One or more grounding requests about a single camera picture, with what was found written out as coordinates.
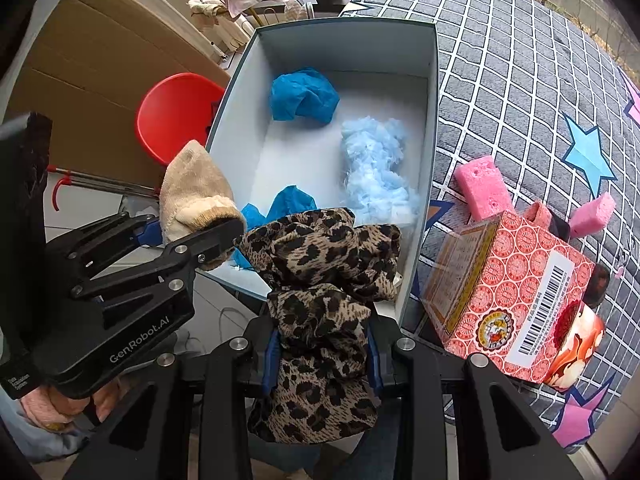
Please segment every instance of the beige knit fabric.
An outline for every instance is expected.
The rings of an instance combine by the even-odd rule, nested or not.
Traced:
[[[166,168],[160,190],[160,225],[165,243],[173,242],[223,218],[238,218],[229,183],[197,140],[190,140]],[[221,265],[234,248],[202,267]]]

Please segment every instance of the barcode sticker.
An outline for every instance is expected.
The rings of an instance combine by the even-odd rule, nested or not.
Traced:
[[[557,251],[551,251],[529,315],[505,361],[525,368],[531,367],[558,316],[573,272],[574,263],[571,260]]]

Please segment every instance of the red plastic stool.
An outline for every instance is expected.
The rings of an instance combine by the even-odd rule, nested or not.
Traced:
[[[136,135],[155,160],[167,166],[191,139],[204,146],[224,89],[190,72],[155,85],[140,103]]]

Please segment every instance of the white storage box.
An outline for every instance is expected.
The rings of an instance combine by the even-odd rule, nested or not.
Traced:
[[[266,215],[274,197],[295,184],[319,208],[344,205],[342,123],[371,116],[395,118],[407,132],[404,160],[395,169],[420,196],[416,225],[402,229],[398,271],[404,276],[394,305],[401,317],[422,244],[430,199],[438,105],[438,49],[431,23],[388,18],[327,18],[257,29],[226,90],[207,149],[231,185],[236,204]],[[273,121],[271,83],[313,67],[332,83],[340,103],[323,126],[309,118]],[[256,298],[269,287],[233,261],[211,277]]]

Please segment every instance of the leopard print fabric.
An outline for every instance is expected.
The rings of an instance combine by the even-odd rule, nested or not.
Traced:
[[[235,240],[261,278],[280,332],[278,384],[257,399],[252,433],[268,442],[320,444],[367,430],[376,410],[364,388],[368,301],[392,300],[400,252],[395,225],[353,227],[345,208],[286,216]]]

